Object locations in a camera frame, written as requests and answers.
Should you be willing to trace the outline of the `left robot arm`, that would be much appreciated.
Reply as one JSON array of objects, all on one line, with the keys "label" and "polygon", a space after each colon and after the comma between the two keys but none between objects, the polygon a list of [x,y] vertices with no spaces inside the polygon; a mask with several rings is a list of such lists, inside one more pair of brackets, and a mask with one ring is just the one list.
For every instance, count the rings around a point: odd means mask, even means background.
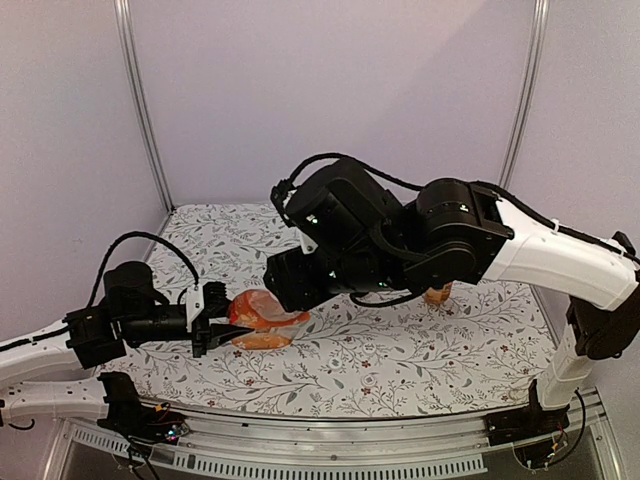
[{"label": "left robot arm", "polygon": [[155,288],[144,262],[125,262],[100,278],[105,296],[99,303],[2,345],[2,424],[50,413],[141,433],[148,424],[164,422],[142,404],[128,374],[107,372],[78,383],[44,381],[43,376],[91,370],[149,342],[186,341],[193,357],[200,358],[250,331],[222,323],[230,302],[220,282],[195,284],[184,302],[172,303]]}]

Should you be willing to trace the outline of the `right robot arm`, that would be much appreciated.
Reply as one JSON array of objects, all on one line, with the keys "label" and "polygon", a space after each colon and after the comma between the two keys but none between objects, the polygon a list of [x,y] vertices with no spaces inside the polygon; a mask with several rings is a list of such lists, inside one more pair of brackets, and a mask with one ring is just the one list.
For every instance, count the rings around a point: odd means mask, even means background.
[{"label": "right robot arm", "polygon": [[440,178],[400,202],[395,178],[340,153],[309,157],[271,191],[297,247],[272,255],[264,283],[288,311],[340,294],[358,305],[373,292],[400,302],[451,282],[511,281],[570,299],[561,345],[532,383],[517,427],[552,424],[595,361],[616,358],[639,332],[639,261],[628,237],[600,239],[549,219],[485,181]]}]

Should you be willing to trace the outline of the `orange bottle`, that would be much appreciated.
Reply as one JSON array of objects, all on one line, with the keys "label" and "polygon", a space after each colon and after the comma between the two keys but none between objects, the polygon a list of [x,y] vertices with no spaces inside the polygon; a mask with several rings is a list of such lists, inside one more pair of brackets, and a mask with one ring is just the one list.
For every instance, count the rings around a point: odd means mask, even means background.
[{"label": "orange bottle", "polygon": [[227,317],[231,325],[252,329],[251,333],[234,338],[234,346],[243,350],[274,350],[289,346],[311,315],[286,312],[269,291],[251,289],[232,300]]}]

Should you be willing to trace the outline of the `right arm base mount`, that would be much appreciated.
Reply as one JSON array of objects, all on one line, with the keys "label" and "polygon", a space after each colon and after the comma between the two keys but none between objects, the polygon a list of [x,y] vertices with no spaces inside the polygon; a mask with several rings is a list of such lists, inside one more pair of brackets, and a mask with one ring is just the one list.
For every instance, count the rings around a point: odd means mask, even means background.
[{"label": "right arm base mount", "polygon": [[533,380],[529,385],[526,405],[483,417],[490,446],[551,434],[558,427],[569,426],[569,404],[561,408],[544,409],[537,393],[537,383],[537,380]]}]

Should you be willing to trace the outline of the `dark label tea bottle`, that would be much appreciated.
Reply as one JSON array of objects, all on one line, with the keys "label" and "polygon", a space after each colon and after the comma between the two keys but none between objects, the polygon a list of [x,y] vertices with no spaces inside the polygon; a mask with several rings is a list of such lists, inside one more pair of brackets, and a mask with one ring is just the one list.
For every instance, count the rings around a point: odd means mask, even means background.
[{"label": "dark label tea bottle", "polygon": [[430,305],[442,305],[449,299],[452,287],[452,282],[444,284],[441,288],[430,287],[425,292],[425,302]]}]

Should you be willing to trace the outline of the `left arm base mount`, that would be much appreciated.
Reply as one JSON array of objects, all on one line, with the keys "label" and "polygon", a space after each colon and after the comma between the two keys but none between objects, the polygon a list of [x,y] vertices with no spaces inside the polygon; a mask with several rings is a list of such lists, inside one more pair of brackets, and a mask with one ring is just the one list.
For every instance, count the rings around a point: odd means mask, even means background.
[{"label": "left arm base mount", "polygon": [[98,381],[104,387],[108,407],[106,416],[96,421],[98,427],[145,444],[176,445],[190,432],[186,417],[174,411],[168,402],[152,407],[143,405],[127,374],[103,373]]}]

